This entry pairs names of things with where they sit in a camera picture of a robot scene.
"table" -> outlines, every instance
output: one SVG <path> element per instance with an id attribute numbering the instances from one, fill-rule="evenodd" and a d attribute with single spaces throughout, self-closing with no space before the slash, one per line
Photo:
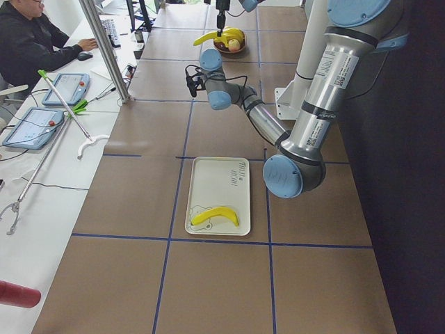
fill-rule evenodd
<path id="1" fill-rule="evenodd" d="M 118 24 L 119 32 L 126 31 L 130 26 L 126 17 L 106 16 L 105 18 L 113 18 Z M 93 37 L 92 32 L 87 21 L 83 20 L 71 35 L 67 45 L 89 37 Z M 124 68 L 127 63 L 135 65 L 133 44 L 136 40 L 134 36 L 121 35 L 120 40 L 122 46 L 116 49 L 120 68 Z M 93 58 L 84 62 L 74 60 L 57 72 L 49 73 L 49 77 L 54 79 L 60 72 L 88 73 L 90 87 L 86 99 L 91 100 L 112 84 L 111 80 L 92 72 L 91 69 L 106 70 L 100 50 L 95 49 L 92 53 Z M 34 90 L 43 88 L 48 88 L 47 84 L 40 80 Z M 42 106 L 40 102 L 44 93 L 34 94 L 39 106 Z M 117 92 L 112 92 L 89 104 L 87 111 L 79 115 L 79 120 L 92 135 L 110 134 L 120 105 Z M 16 116 L 20 118 L 31 106 L 35 106 L 35 101 L 29 97 Z M 13 118 L 10 124 L 15 123 L 17 120 Z M 0 136 L 1 141 L 9 131 L 3 132 Z M 30 333 L 41 311 L 106 144 L 106 141 L 102 140 L 87 147 L 82 160 L 79 161 L 76 157 L 77 150 L 84 141 L 85 137 L 81 130 L 71 122 L 45 161 L 35 180 L 36 184 L 31 186 L 20 205 L 19 222 L 15 234 L 6 235 L 15 218 L 15 214 L 10 209 L 0 221 L 0 279 L 42 292 L 41 302 L 31 309 L 0 305 L 2 333 Z M 29 177 L 32 174 L 46 149 L 47 147 L 38 151 L 30 150 L 20 157 L 0 162 L 0 175 L 6 183 L 0 193 L 1 209 L 17 200 L 26 184 L 23 177 Z M 12 158 L 23 151 L 18 148 L 0 148 L 2 159 Z"/>
<path id="2" fill-rule="evenodd" d="M 395 333 L 339 128 L 323 145 L 323 184 L 284 200 L 262 179 L 276 149 L 243 112 L 211 110 L 205 92 L 191 98 L 184 68 L 197 63 L 193 41 L 215 29 L 216 14 L 160 10 L 129 89 L 135 100 L 121 108 L 73 214 L 33 334 Z M 306 24 L 300 8 L 228 17 L 249 45 L 224 59 L 226 75 L 247 74 L 274 112 L 273 88 L 293 78 Z M 203 156 L 249 160 L 247 236 L 185 231 L 192 160 Z"/>

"plastic tray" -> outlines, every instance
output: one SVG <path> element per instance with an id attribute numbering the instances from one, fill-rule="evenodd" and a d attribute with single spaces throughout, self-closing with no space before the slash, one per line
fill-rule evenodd
<path id="1" fill-rule="evenodd" d="M 191 219 L 214 207 L 236 212 L 239 225 L 223 216 L 191 225 Z M 197 157 L 193 160 L 186 214 L 190 234 L 243 236 L 250 232 L 249 161 L 244 158 Z"/>

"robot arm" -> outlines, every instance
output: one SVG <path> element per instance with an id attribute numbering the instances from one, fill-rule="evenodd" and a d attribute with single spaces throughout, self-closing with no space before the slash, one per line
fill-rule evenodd
<path id="1" fill-rule="evenodd" d="M 264 0 L 239 0 L 240 4 L 243 6 L 244 10 L 251 12 L 254 10 L 258 3 Z M 223 29 L 225 27 L 225 11 L 230 10 L 230 0 L 216 0 L 216 9 L 218 10 L 218 16 L 216 17 L 216 27 L 218 28 L 218 37 L 221 37 Z"/>
<path id="2" fill-rule="evenodd" d="M 382 40 L 385 48 L 404 44 L 400 36 L 406 31 L 397 27 L 405 21 L 403 14 L 409 7 L 410 1 L 403 0 L 328 1 L 324 11 L 331 23 L 324 33 L 326 47 L 304 101 L 298 106 L 291 133 L 267 110 L 253 88 L 227 82 L 222 59 L 214 49 L 201 55 L 201 67 L 194 75 L 197 81 L 186 71 L 188 87 L 192 95 L 198 86 L 205 89 L 212 109 L 225 109 L 231 104 L 243 109 L 260 135 L 281 153 L 264 165 L 266 186 L 276 196 L 296 197 L 316 188 L 325 177 L 321 146 L 337 118 L 358 60 L 375 51 Z"/>

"red object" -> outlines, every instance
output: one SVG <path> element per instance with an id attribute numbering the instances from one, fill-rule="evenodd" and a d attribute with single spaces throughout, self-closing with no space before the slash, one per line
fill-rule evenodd
<path id="1" fill-rule="evenodd" d="M 39 290 L 0 280 L 0 304 L 33 308 L 41 297 Z"/>

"blue joint cap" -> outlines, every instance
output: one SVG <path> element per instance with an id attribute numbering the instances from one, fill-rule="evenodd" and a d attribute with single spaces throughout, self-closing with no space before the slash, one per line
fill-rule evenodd
<path id="1" fill-rule="evenodd" d="M 373 53 L 392 51 L 404 47 L 408 41 L 408 35 L 409 33 L 392 38 L 390 40 L 383 40 L 382 42 L 377 44 L 377 47 L 375 48 Z"/>
<path id="2" fill-rule="evenodd" d="M 257 0 L 244 0 L 243 2 L 243 8 L 246 12 L 251 12 L 258 6 Z"/>
<path id="3" fill-rule="evenodd" d="M 303 190 L 300 169 L 284 155 L 276 154 L 267 159 L 263 167 L 263 178 L 267 189 L 281 198 L 296 197 Z"/>
<path id="4" fill-rule="evenodd" d="M 361 26 L 376 18 L 391 0 L 329 0 L 327 16 L 332 23 L 342 28 Z"/>
<path id="5" fill-rule="evenodd" d="M 230 94 L 223 90 L 214 90 L 209 93 L 209 103 L 213 110 L 223 110 L 232 105 Z"/>
<path id="6" fill-rule="evenodd" d="M 200 65 L 206 71 L 214 71 L 221 67 L 223 60 L 218 50 L 207 49 L 201 53 Z"/>

